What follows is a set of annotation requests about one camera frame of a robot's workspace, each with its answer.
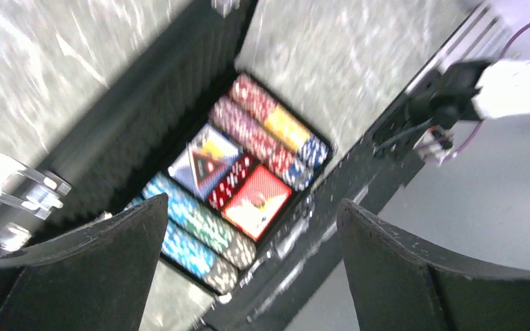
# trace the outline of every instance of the marble surface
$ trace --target marble surface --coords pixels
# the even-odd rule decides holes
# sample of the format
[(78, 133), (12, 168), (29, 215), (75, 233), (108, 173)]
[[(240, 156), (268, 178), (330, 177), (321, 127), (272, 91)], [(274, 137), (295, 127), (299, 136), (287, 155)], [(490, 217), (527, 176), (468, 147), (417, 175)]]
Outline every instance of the marble surface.
[[(38, 162), (188, 1), (0, 1), (0, 152)], [(261, 0), (238, 66), (335, 143), (332, 168), (466, 15), (448, 0)], [(211, 300), (160, 264), (141, 329), (186, 330)]]

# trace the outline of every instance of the poker chip set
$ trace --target poker chip set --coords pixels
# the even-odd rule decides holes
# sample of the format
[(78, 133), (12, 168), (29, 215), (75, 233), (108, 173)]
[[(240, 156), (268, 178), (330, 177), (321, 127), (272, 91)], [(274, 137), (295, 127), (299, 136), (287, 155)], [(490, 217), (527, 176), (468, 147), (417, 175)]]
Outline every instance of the poker chip set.
[(209, 122), (126, 207), (169, 196), (161, 252), (218, 294), (230, 292), (257, 244), (331, 157), (328, 143), (258, 82), (240, 74)]

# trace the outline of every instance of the yellow object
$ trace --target yellow object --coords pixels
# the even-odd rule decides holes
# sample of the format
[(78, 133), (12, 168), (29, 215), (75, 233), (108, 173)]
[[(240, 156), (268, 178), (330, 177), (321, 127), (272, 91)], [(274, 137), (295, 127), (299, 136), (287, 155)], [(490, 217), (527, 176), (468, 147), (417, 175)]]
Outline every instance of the yellow object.
[(310, 139), (310, 130), (282, 106), (271, 112), (263, 126), (271, 131), (289, 149), (296, 153)]

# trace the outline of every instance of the case latch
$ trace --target case latch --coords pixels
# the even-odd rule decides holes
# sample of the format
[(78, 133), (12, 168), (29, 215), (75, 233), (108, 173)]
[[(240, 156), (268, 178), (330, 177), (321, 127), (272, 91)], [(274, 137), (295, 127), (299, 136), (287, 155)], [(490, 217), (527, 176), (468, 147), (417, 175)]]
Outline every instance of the case latch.
[(211, 0), (212, 7), (223, 17), (227, 17), (230, 12), (239, 9), (241, 0)]
[[(3, 192), (3, 187), (9, 177), (18, 174), (34, 181), (24, 197), (15, 197)], [(51, 172), (41, 173), (28, 168), (21, 162), (0, 154), (0, 203), (10, 205), (35, 215), (40, 219), (47, 219), (52, 208), (62, 208), (60, 198), (67, 195), (71, 187), (63, 179)]]

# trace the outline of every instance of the red triangle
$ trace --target red triangle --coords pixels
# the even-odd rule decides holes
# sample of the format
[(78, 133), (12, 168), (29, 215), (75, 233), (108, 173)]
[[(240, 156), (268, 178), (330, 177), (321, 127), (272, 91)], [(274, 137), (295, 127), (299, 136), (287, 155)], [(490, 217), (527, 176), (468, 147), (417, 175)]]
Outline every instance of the red triangle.
[(226, 167), (226, 163), (213, 159), (208, 155), (192, 151), (192, 169), (196, 178), (196, 187), (200, 188), (220, 170)]

